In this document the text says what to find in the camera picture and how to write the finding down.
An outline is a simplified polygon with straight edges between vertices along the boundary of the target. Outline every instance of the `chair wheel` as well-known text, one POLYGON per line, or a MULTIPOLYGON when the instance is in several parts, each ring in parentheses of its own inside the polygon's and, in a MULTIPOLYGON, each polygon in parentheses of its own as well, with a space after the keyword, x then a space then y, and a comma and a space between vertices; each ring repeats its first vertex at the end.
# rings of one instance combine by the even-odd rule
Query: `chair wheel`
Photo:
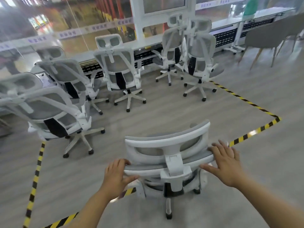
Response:
POLYGON ((200 190, 200 189, 198 189, 198 190, 197 190, 197 189, 194 189, 193 192, 194 192, 195 194, 200 194, 200 193, 201 193, 201 190, 200 190))
POLYGON ((171 214, 166 214, 166 218, 167 218, 168 220, 171 220, 171 219, 172 219, 172 213, 171 213, 171 214))

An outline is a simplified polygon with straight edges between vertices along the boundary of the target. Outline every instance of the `floor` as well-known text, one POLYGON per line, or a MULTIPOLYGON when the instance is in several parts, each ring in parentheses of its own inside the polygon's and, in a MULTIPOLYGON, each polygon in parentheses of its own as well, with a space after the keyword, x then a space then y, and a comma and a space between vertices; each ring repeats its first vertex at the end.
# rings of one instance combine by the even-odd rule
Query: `floor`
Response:
MULTIPOLYGON (((216 59, 225 72, 216 83, 282 117, 282 121, 235 147, 241 151, 244 169, 274 194, 304 209, 304 50, 303 42, 291 53, 288 41, 270 68, 272 51, 265 50, 249 71, 258 49, 249 49, 241 64, 239 54, 218 53, 216 59)), ((199 91, 183 97, 183 82, 164 78, 158 83, 158 72, 142 77, 147 104, 132 100, 118 106, 113 101, 119 92, 102 90, 111 103, 100 103, 104 112, 93 113, 93 126, 104 126, 105 134, 88 140, 95 153, 89 156, 79 143, 63 159, 68 145, 64 138, 47 142, 35 197, 30 228, 41 228, 78 212, 101 186, 104 168, 115 158, 126 157, 124 136, 146 136, 165 131, 184 130, 193 122, 211 122, 209 142, 218 138, 232 141, 263 126, 273 118, 228 92, 206 91, 202 102, 199 91)), ((27 122, 8 115, 2 119, 13 127, 11 135, 0 138, 0 223, 6 228, 20 227, 31 191, 32 179, 41 142, 36 134, 27 133, 27 122)), ((209 175, 201 195, 187 194, 172 201, 173 219, 165 218, 164 199, 142 200, 136 194, 126 196, 106 208, 98 227, 268 227, 260 215, 235 189, 209 175)))

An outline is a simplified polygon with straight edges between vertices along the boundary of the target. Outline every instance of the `left hand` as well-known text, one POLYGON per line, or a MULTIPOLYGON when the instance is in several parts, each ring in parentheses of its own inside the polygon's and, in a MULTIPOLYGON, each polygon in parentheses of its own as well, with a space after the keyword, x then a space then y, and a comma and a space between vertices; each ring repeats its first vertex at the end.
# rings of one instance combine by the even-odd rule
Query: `left hand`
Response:
POLYGON ((107 199, 110 201, 117 198, 127 186, 127 184, 139 178, 138 175, 123 177, 125 165, 130 165, 127 159, 116 159, 105 169, 103 183, 100 187, 107 199))

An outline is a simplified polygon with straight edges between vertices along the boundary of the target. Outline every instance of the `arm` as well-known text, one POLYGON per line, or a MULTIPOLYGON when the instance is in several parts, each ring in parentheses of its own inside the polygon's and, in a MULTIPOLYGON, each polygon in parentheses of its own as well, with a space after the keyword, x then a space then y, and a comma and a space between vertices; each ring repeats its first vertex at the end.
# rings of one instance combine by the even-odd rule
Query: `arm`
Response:
POLYGON ((304 227, 304 214, 281 199, 276 198, 263 186, 249 179, 243 172, 240 155, 236 149, 222 141, 208 149, 213 152, 218 168, 201 165, 207 172, 217 176, 225 185, 238 189, 255 207, 270 228, 304 227))
POLYGON ((108 203, 123 192, 127 184, 139 178, 139 176, 123 177, 125 165, 130 165, 126 159, 116 159, 105 169, 103 183, 77 217, 67 228, 96 228, 101 215, 108 203))

